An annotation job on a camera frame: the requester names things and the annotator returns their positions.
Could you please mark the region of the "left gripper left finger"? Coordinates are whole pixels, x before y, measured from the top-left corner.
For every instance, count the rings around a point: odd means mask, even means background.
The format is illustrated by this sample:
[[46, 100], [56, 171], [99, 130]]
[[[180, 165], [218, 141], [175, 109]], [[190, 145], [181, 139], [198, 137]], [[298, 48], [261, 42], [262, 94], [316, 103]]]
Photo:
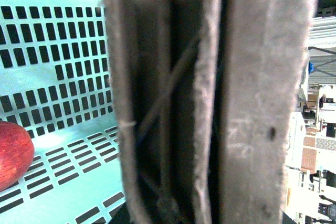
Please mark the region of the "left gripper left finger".
[[134, 223], [212, 223], [209, 163], [222, 0], [103, 0]]

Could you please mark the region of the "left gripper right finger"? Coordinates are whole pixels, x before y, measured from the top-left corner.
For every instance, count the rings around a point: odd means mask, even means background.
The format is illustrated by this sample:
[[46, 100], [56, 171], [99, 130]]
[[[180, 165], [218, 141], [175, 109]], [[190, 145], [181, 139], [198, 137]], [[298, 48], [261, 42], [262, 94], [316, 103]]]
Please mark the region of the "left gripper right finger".
[[281, 223], [290, 114], [317, 0], [226, 0], [221, 223]]

